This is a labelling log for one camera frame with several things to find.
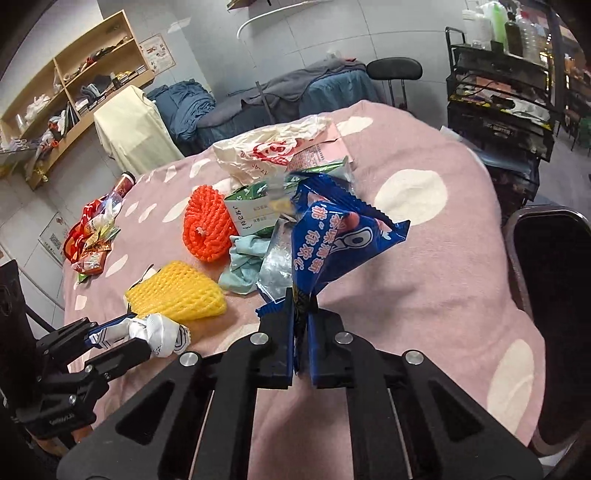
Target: poster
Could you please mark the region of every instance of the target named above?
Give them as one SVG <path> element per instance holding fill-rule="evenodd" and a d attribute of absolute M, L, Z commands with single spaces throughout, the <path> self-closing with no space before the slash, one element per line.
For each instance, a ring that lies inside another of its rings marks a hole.
<path fill-rule="evenodd" d="M 45 227 L 45 230 L 39 235 L 39 242 L 45 247 L 47 252 L 62 265 L 66 256 L 64 255 L 64 243 L 70 229 L 62 218 L 61 214 L 56 213 L 51 222 Z"/>
<path fill-rule="evenodd" d="M 148 68 L 156 75 L 176 65 L 160 34 L 144 40 L 139 44 L 139 47 L 148 62 Z"/>

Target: blue snack bag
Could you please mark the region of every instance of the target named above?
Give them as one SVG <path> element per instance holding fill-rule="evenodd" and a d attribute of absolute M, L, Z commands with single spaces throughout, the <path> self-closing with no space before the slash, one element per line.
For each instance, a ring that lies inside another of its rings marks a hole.
<path fill-rule="evenodd" d="M 410 220 L 394 223 L 328 175 L 302 175 L 307 178 L 292 199 L 301 215 L 291 234 L 296 364 L 313 297 L 329 282 L 405 241 L 410 227 Z"/>

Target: orange foam fruit net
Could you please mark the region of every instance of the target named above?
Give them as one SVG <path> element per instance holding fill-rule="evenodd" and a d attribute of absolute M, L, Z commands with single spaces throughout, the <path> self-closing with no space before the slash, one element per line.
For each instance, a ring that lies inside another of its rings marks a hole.
<path fill-rule="evenodd" d="M 223 196 L 209 185 L 201 185 L 193 192 L 185 212 L 183 242 L 199 260 L 213 262 L 227 255 L 237 235 Z"/>

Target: wooden shelf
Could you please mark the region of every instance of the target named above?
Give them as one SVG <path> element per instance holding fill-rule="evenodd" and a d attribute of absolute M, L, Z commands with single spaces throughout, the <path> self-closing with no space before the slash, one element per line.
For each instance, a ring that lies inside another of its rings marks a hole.
<path fill-rule="evenodd" d="M 97 107 L 93 108 L 90 112 L 82 115 L 80 121 L 72 127 L 72 129 L 66 134 L 66 136 L 61 139 L 58 146 L 54 148 L 49 153 L 47 158 L 43 161 L 43 167 L 41 168 L 42 174 L 47 175 L 47 173 L 51 170 L 51 168 L 53 167 L 53 165 L 55 165 L 59 158 L 66 153 L 66 150 L 76 142 L 78 137 L 80 137 L 88 129 L 88 127 L 95 123 L 94 112 L 96 112 L 102 105 L 108 102 L 115 95 L 121 93 L 129 85 L 135 85 L 136 87 L 141 88 L 151 83 L 152 80 L 154 80 L 154 76 L 155 75 L 154 72 L 152 72 L 152 70 L 147 70 L 146 72 L 143 72 L 142 74 L 128 81 L 119 90 L 116 90 L 110 95 L 108 95 L 105 100 L 103 100 Z M 42 174 L 39 172 L 33 173 L 31 178 L 27 181 L 27 183 L 32 189 L 36 189 L 42 182 Z"/>
<path fill-rule="evenodd" d="M 86 58 L 93 53 L 102 48 L 117 45 L 122 40 L 124 41 L 121 45 L 99 58 L 86 70 L 74 78 L 69 79 L 67 82 L 64 80 L 64 74 L 75 72 Z M 141 66 L 148 68 L 148 64 L 131 30 L 127 16 L 122 10 L 105 19 L 77 40 L 74 40 L 51 59 L 51 62 L 44 65 L 33 79 L 24 86 L 23 90 L 10 104 L 8 109 L 6 109 L 3 117 L 0 119 L 0 128 L 8 138 L 37 139 L 47 129 L 47 121 L 52 115 L 58 112 L 60 108 L 65 107 L 68 102 L 74 106 L 76 98 L 80 95 L 80 87 L 85 80 L 92 81 L 91 79 L 96 75 L 109 76 L 111 73 L 132 72 Z M 54 95 L 53 84 L 57 79 L 63 86 L 63 90 Z M 141 88 L 152 83 L 153 80 L 154 73 L 148 69 L 146 72 L 128 81 L 119 90 L 112 92 L 92 111 L 83 116 L 80 116 L 76 112 L 76 116 L 79 118 L 78 123 L 61 139 L 57 147 L 49 152 L 43 162 L 37 163 L 34 169 L 37 172 L 33 173 L 27 181 L 29 186 L 35 189 L 43 180 L 46 180 L 45 176 L 53 165 L 67 154 L 69 147 L 94 123 L 93 112 L 99 109 L 101 105 L 108 102 L 129 85 L 135 85 Z M 37 114 L 31 125 L 27 126 L 23 133 L 20 133 L 15 117 L 21 115 L 24 118 L 27 106 L 33 102 L 35 97 L 43 94 L 51 97 L 51 101 Z"/>
<path fill-rule="evenodd" d="M 49 103 L 43 107 L 43 110 L 41 110 L 37 116 L 35 117 L 35 119 L 31 122 L 31 124 L 21 133 L 21 138 L 26 138 L 29 139 L 31 137 L 31 134 L 35 131 L 36 128 L 38 128 L 40 125 L 43 124 L 43 122 L 45 122 L 46 126 L 44 131 L 47 129 L 47 121 L 49 120 L 49 117 L 55 113 L 54 110 L 56 110 L 59 106 L 60 103 L 64 103 L 64 105 L 66 104 L 68 100 L 68 97 L 66 96 L 66 91 L 64 89 L 62 89 L 60 91 L 60 93 L 56 94 L 50 101 Z"/>
<path fill-rule="evenodd" d="M 108 57 L 115 53 L 116 51 L 118 51 L 120 48 L 125 47 L 126 45 L 135 43 L 135 39 L 132 38 L 130 40 L 127 40 L 125 43 L 119 45 L 117 48 L 114 48 L 113 50 L 111 50 L 108 54 L 104 55 L 103 57 L 99 58 L 96 62 L 94 62 L 92 65 L 90 65 L 88 68 L 86 68 L 84 71 L 80 72 L 78 75 L 76 75 L 74 78 L 68 80 L 68 82 L 66 83 L 66 88 L 69 87 L 72 83 L 74 83 L 76 80 L 78 80 L 79 78 L 83 77 L 86 75 L 87 72 L 91 71 L 94 69 L 94 67 L 96 67 L 97 65 L 100 66 L 101 63 L 105 63 L 104 60 L 107 60 Z"/>

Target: cream cloth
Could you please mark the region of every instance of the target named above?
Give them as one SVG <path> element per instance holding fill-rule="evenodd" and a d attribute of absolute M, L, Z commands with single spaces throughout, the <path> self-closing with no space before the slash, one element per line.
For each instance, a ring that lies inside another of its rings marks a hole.
<path fill-rule="evenodd" d="M 154 102 L 134 85 L 95 112 L 95 125 L 107 154 L 136 176 L 184 158 Z"/>

